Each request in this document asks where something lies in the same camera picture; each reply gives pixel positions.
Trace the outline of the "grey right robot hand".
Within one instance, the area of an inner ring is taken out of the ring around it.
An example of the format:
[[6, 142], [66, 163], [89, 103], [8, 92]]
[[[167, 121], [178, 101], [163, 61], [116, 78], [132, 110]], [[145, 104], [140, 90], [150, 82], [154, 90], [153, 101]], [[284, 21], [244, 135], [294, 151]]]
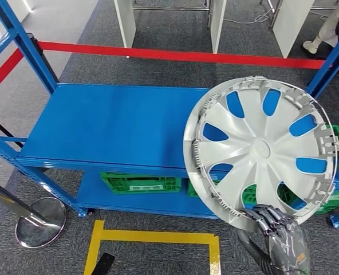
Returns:
[[310, 258], [301, 227], [292, 216], [271, 205], [242, 210], [263, 233], [267, 253], [239, 230], [239, 241], [263, 274], [311, 274]]

